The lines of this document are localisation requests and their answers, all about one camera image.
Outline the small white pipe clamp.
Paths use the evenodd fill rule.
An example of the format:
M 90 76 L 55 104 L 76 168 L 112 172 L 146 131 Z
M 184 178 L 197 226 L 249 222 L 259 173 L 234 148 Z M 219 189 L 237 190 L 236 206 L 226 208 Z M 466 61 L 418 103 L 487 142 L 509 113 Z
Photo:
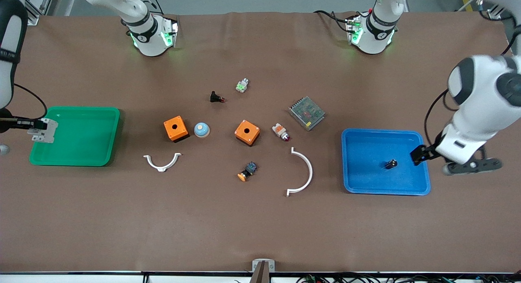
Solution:
M 172 160 L 168 164 L 163 165 L 163 166 L 156 166 L 153 163 L 153 161 L 151 160 L 150 155 L 144 155 L 143 158 L 145 158 L 147 160 L 147 163 L 151 166 L 151 168 L 154 168 L 158 172 L 166 172 L 169 168 L 171 168 L 172 166 L 174 166 L 176 164 L 176 162 L 180 156 L 182 156 L 182 153 L 175 153 Z

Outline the metal mesh power supply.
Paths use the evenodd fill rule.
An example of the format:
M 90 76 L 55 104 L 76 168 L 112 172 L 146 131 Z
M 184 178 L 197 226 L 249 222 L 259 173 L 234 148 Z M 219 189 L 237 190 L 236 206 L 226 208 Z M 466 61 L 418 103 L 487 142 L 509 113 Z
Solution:
M 311 131 L 326 115 L 310 97 L 303 97 L 292 104 L 289 113 L 306 131 Z

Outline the orange button box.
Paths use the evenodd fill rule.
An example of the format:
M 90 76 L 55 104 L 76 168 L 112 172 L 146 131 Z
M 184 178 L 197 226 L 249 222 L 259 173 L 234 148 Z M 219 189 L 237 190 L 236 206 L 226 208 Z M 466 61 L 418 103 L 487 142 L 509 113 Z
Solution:
M 164 129 L 167 133 L 169 140 L 172 142 L 180 142 L 190 136 L 188 129 L 181 116 L 170 118 L 163 123 Z
M 242 120 L 242 122 L 234 131 L 236 139 L 240 140 L 240 142 L 243 142 L 245 145 L 248 145 L 249 147 L 255 144 L 255 141 L 259 137 L 259 133 L 259 127 L 247 120 Z

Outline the blue plastic tray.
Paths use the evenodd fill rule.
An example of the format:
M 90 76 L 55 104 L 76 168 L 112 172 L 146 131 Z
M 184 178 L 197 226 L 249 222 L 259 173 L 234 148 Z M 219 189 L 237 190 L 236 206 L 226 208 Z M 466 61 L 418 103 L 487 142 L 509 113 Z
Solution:
M 422 135 L 416 131 L 345 129 L 341 134 L 344 188 L 355 194 L 429 194 L 428 166 L 414 166 L 410 156 L 422 144 Z M 384 165 L 391 159 L 398 166 L 387 170 Z

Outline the aluminium frame profile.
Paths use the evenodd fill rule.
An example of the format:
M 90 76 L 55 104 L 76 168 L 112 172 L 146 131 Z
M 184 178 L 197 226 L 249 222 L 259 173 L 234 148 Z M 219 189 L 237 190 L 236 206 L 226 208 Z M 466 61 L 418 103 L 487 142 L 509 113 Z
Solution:
M 507 15 L 504 15 L 503 12 L 506 9 L 498 4 L 494 4 L 487 8 L 486 12 L 484 13 L 486 15 L 486 18 L 489 18 L 493 21 L 500 21 L 503 18 L 508 18 Z
M 28 13 L 28 26 L 36 26 L 40 16 L 47 15 L 52 0 L 25 0 Z

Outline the large white pipe clamp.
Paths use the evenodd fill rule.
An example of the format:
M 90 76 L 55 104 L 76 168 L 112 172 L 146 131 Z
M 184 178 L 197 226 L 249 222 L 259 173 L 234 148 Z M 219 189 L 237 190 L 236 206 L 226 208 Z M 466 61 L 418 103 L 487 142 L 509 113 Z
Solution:
M 314 169 L 311 164 L 311 161 L 304 154 L 296 151 L 294 147 L 291 148 L 290 154 L 301 158 L 305 162 L 305 164 L 307 165 L 307 168 L 308 168 L 309 175 L 308 175 L 308 179 L 305 182 L 305 184 L 303 184 L 299 188 L 286 189 L 286 193 L 285 193 L 286 197 L 289 197 L 291 194 L 299 193 L 299 192 L 305 190 L 310 185 L 310 183 L 313 179 L 313 176 L 314 176 Z

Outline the white circuit breaker red switch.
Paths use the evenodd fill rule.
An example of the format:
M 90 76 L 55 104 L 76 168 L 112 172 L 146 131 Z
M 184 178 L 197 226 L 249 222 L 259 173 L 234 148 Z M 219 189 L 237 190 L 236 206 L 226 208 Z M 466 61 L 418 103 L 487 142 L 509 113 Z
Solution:
M 35 122 L 34 127 L 28 129 L 27 133 L 32 136 L 31 140 L 35 143 L 53 143 L 58 126 L 55 120 L 41 118 Z

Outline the yellow mushroom push button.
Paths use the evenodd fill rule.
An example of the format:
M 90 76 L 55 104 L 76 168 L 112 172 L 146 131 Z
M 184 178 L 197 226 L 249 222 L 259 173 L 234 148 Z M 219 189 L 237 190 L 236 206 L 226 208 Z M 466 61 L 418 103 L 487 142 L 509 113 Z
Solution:
M 237 176 L 240 180 L 246 182 L 249 179 L 249 177 L 255 174 L 257 168 L 257 164 L 255 164 L 253 161 L 250 161 L 248 164 L 245 165 L 244 170 L 237 174 Z

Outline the green plastic tray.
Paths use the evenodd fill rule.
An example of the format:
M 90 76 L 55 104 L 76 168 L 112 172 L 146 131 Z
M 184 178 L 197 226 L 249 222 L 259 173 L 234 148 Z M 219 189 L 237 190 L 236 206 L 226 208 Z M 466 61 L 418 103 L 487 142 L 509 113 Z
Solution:
M 102 167 L 112 156 L 120 111 L 114 107 L 54 106 L 54 142 L 35 142 L 29 161 L 40 166 Z

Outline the white orange red indicator lamp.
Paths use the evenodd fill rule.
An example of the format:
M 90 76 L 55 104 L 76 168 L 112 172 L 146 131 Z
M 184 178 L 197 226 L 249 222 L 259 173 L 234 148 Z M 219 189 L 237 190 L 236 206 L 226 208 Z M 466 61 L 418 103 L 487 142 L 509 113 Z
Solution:
M 285 127 L 283 127 L 280 123 L 276 123 L 272 127 L 272 130 L 275 133 L 275 135 L 277 135 L 280 139 L 284 140 L 285 142 L 289 142 L 289 140 L 291 139 Z

